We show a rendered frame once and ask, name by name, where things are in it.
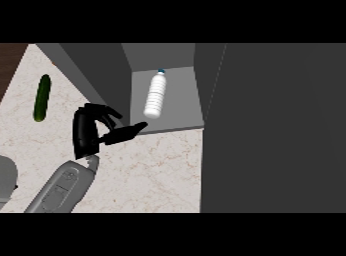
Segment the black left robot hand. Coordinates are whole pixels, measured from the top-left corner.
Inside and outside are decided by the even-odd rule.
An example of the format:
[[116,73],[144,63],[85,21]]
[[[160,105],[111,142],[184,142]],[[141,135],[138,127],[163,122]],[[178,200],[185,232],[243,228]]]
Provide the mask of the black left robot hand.
[[148,123],[117,128],[111,117],[123,115],[107,105],[86,103],[74,112],[73,118],[73,146],[76,159],[99,153],[99,144],[113,145],[132,140],[147,128]]

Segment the white plastic water bottle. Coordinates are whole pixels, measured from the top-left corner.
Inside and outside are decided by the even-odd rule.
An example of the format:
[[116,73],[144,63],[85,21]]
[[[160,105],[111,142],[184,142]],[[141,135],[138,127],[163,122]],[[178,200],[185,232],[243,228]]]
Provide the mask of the white plastic water bottle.
[[166,86],[167,86],[166,71],[160,69],[157,71],[156,76],[151,79],[145,109],[144,109],[144,115],[151,119],[157,119],[162,116]]

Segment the grey open cabinet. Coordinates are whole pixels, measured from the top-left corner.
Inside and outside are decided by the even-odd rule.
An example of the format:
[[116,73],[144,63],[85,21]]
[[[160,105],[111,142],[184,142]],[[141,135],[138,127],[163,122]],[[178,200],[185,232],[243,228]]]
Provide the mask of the grey open cabinet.
[[[204,126],[193,43],[40,43],[42,52],[89,102],[123,115],[128,126],[145,121],[147,134]],[[162,116],[144,115],[150,83],[166,72]]]

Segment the dark grey cabinet door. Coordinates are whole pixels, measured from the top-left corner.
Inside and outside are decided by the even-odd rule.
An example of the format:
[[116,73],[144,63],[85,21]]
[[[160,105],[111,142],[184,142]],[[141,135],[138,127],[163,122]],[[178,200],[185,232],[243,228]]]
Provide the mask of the dark grey cabinet door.
[[225,46],[203,146],[203,212],[346,212],[346,173],[303,44]]

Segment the green cucumber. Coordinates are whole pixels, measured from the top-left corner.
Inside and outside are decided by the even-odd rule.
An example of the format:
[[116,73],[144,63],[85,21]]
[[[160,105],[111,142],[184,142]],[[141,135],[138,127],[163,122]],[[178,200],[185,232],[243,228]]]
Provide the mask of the green cucumber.
[[48,74],[45,74],[40,78],[36,101],[35,101],[33,118],[36,122],[42,122],[46,118],[51,86],[52,86],[51,77]]

